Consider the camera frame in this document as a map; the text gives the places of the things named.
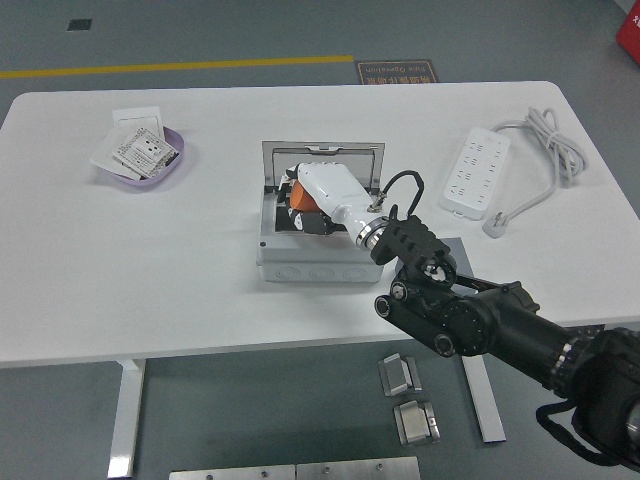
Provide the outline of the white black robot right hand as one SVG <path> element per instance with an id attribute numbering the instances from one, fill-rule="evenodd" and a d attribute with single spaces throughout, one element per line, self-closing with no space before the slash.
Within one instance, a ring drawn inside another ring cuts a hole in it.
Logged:
<path id="1" fill-rule="evenodd" d="M 361 248 L 386 225 L 383 214 L 369 210 L 373 203 L 370 194 L 340 163 L 300 163 L 287 169 L 281 177 L 278 200 L 287 205 L 298 230 L 330 235 L 343 225 Z"/>

